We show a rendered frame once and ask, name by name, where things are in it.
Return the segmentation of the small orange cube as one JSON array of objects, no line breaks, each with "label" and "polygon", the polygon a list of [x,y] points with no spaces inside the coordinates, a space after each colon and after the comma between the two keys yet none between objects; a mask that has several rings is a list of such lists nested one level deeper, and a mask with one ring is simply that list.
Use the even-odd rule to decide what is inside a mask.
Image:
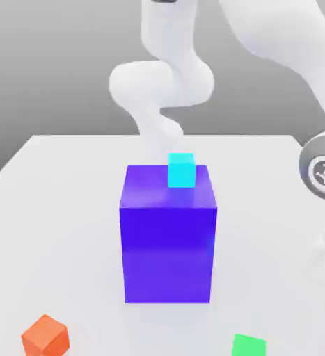
[{"label": "small orange cube", "polygon": [[21,338],[26,356],[64,356],[70,348],[67,327],[46,314]]}]

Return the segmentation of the small cyan cube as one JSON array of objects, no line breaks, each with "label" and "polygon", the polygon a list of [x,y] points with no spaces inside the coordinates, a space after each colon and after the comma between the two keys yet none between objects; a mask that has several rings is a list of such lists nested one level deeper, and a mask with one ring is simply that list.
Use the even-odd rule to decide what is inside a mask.
[{"label": "small cyan cube", "polygon": [[196,162],[193,153],[168,154],[168,187],[193,188],[196,185]]}]

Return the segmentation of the small green cube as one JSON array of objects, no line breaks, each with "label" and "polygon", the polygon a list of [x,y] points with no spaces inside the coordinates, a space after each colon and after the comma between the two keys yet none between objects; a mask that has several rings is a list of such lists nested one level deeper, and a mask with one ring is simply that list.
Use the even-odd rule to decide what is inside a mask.
[{"label": "small green cube", "polygon": [[266,356],[266,341],[242,334],[235,334],[232,356]]}]

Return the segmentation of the large blue box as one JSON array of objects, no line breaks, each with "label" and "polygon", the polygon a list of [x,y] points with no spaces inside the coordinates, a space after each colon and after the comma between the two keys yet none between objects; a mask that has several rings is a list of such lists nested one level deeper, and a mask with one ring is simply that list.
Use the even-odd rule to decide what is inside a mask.
[{"label": "large blue box", "polygon": [[125,301],[208,303],[217,204],[207,167],[193,188],[170,188],[166,166],[130,165],[119,210]]}]

